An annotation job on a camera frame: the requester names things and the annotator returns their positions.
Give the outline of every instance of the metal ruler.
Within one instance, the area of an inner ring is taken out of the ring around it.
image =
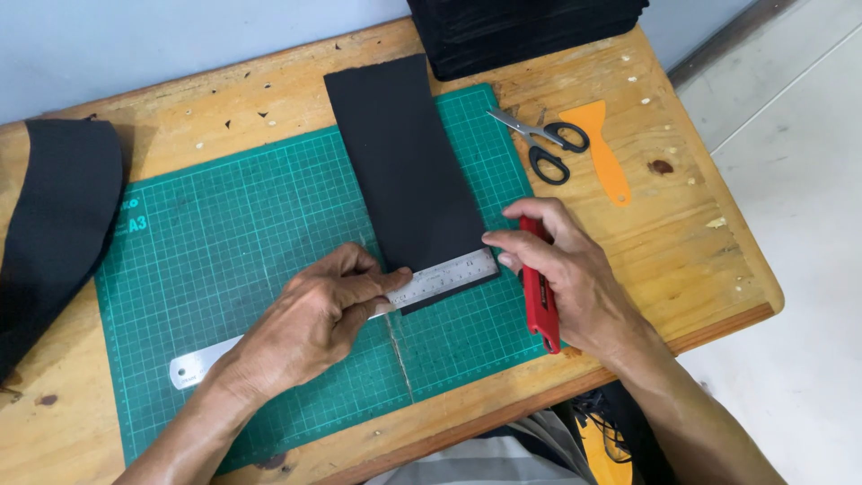
[[[489,274],[499,273],[490,249],[484,248],[470,254],[442,262],[413,273],[413,280],[399,290],[386,294],[396,309],[413,305],[424,299],[437,296],[454,288],[481,280]],[[240,341],[242,335],[195,350],[171,361],[171,382],[177,389],[185,389],[199,383],[214,363]]]

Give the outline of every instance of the black scissor handle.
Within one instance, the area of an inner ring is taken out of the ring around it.
[[[552,186],[562,186],[572,175],[572,173],[569,172],[569,167],[567,167],[559,157],[549,154],[547,150],[542,147],[530,147],[529,155],[530,165],[533,167],[533,171],[536,173],[536,175],[539,176],[540,179],[542,179],[548,184],[551,184]],[[543,174],[541,169],[539,168],[539,160],[544,160],[555,166],[556,168],[559,168],[560,172],[563,173],[563,178],[560,180],[554,180]]]
[[[572,142],[569,142],[559,133],[559,131],[563,128],[568,128],[574,130],[575,133],[581,135],[581,138],[584,140],[580,145],[576,145]],[[544,128],[545,136],[552,140],[556,140],[561,143],[564,150],[569,150],[570,152],[575,152],[576,154],[582,154],[590,147],[590,138],[587,136],[587,133],[581,129],[581,127],[565,122],[556,122],[549,123],[545,125]]]

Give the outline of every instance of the wooden table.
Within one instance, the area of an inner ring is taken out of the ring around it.
[[[127,152],[134,153],[132,178],[139,180],[333,125],[323,74],[420,52],[413,23],[402,19],[51,116],[110,120]],[[632,187],[630,206],[614,207],[592,165],[576,161],[577,155],[567,160],[572,179],[563,186],[528,175],[536,195],[561,198],[601,243],[631,300],[675,352],[782,309],[775,277],[639,28],[466,79],[432,80],[432,90],[482,82],[491,83],[504,109],[529,123],[554,121],[562,110],[607,100],[603,133]],[[526,160],[525,144],[517,138]],[[28,150],[23,123],[0,127],[2,237]],[[667,162],[672,173],[651,170],[654,161]],[[595,359],[566,349],[217,481],[356,482],[611,379]],[[122,472],[92,283],[5,385],[19,392],[0,394],[5,481],[108,483]]]

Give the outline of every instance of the orange plastic scraper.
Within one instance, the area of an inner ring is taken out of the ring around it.
[[[585,104],[563,111],[559,119],[566,123],[576,124],[586,131],[590,138],[590,154],[593,158],[593,166],[596,168],[599,182],[602,183],[605,193],[611,202],[617,207],[628,205],[632,199],[632,193],[628,189],[626,174],[620,167],[620,162],[610,151],[608,143],[602,138],[602,125],[604,124],[605,104],[604,100]]]

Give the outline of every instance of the fingernail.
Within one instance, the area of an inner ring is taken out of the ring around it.
[[[377,306],[374,307],[374,314],[382,315],[383,313],[394,312],[395,310],[395,306],[391,303],[378,303]]]
[[[497,256],[497,260],[502,263],[506,268],[512,268],[512,263],[514,262],[512,261],[512,255],[508,253],[501,253],[499,256]]]

